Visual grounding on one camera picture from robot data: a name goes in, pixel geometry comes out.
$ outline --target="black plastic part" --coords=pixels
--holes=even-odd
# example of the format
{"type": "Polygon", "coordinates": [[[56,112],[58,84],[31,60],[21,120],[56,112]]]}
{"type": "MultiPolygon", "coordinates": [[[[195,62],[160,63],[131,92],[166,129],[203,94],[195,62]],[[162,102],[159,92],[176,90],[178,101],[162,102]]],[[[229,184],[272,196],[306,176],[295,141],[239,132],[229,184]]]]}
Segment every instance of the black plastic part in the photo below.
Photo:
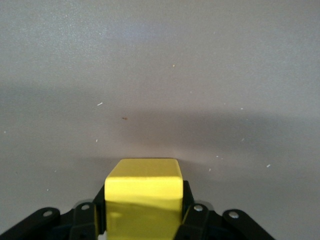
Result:
{"type": "Polygon", "coordinates": [[[60,211],[53,207],[41,208],[0,235],[0,240],[34,239],[45,235],[59,221],[60,211]]]}
{"type": "Polygon", "coordinates": [[[105,185],[102,186],[98,194],[95,196],[93,204],[95,204],[96,207],[98,232],[99,234],[104,234],[107,230],[105,185]]]}
{"type": "Polygon", "coordinates": [[[208,240],[239,240],[237,235],[230,231],[225,225],[222,216],[211,210],[207,224],[208,240]]]}
{"type": "Polygon", "coordinates": [[[188,208],[174,240],[203,240],[206,237],[209,210],[202,204],[188,208]]]}
{"type": "Polygon", "coordinates": [[[241,240],[275,240],[248,214],[238,209],[230,209],[222,214],[223,220],[234,230],[241,240]],[[232,218],[229,213],[237,213],[237,218],[232,218]]]}
{"type": "Polygon", "coordinates": [[[192,195],[190,184],[188,181],[183,181],[183,199],[182,199],[182,219],[189,207],[195,203],[194,196],[192,195]]]}
{"type": "MultiPolygon", "coordinates": [[[[220,216],[196,204],[188,181],[183,181],[182,219],[174,240],[275,240],[241,210],[227,210],[220,216]]],[[[0,240],[96,240],[106,225],[102,186],[92,202],[63,215],[56,208],[42,208],[0,235],[0,240]]]]}
{"type": "Polygon", "coordinates": [[[97,211],[92,202],[84,202],[74,210],[69,240],[94,240],[98,237],[97,211]]]}

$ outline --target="yellow cube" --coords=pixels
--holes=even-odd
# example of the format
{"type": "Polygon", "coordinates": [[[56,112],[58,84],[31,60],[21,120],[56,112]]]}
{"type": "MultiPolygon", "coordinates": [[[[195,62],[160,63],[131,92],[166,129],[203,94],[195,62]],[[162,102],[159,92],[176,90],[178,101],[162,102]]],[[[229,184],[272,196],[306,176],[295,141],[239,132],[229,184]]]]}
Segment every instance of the yellow cube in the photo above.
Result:
{"type": "Polygon", "coordinates": [[[104,187],[108,240],[174,238],[182,221],[183,200],[176,159],[122,159],[104,187]]]}

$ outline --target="table surface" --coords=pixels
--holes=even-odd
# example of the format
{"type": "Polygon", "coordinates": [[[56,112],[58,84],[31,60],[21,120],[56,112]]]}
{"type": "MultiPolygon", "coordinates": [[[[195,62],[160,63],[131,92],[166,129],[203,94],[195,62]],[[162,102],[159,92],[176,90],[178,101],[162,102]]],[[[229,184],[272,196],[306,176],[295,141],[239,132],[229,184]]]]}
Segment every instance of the table surface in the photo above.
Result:
{"type": "Polygon", "coordinates": [[[0,2],[0,233],[123,158],[277,240],[320,236],[320,1],[0,2]]]}

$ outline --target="screw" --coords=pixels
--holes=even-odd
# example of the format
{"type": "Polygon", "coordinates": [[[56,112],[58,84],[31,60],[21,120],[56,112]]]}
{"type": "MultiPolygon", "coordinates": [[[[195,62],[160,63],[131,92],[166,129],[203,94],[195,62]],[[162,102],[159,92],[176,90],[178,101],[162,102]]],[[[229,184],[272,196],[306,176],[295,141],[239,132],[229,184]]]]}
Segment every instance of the screw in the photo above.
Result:
{"type": "Polygon", "coordinates": [[[231,211],[229,212],[229,216],[233,219],[238,219],[239,218],[239,214],[236,213],[235,211],[231,211]]]}
{"type": "Polygon", "coordinates": [[[87,209],[89,209],[90,208],[90,206],[88,205],[88,204],[85,204],[85,205],[83,205],[82,207],[81,207],[81,210],[87,210],[87,209]]]}
{"type": "Polygon", "coordinates": [[[201,205],[195,205],[193,209],[196,210],[197,212],[202,212],[204,208],[201,205]]]}
{"type": "Polygon", "coordinates": [[[48,217],[48,216],[50,216],[52,213],[53,213],[53,212],[52,212],[51,210],[48,210],[48,211],[45,211],[45,212],[42,214],[42,216],[48,217]]]}

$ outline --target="white surface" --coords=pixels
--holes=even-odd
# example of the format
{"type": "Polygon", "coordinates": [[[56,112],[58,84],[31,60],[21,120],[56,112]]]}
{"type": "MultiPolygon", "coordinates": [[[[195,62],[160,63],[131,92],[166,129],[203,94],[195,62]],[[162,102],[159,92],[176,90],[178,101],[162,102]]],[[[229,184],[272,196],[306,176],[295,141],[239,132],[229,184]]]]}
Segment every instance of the white surface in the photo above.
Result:
{"type": "Polygon", "coordinates": [[[319,239],[319,12],[317,0],[1,1],[0,233],[93,198],[121,158],[172,157],[219,214],[319,239]]]}

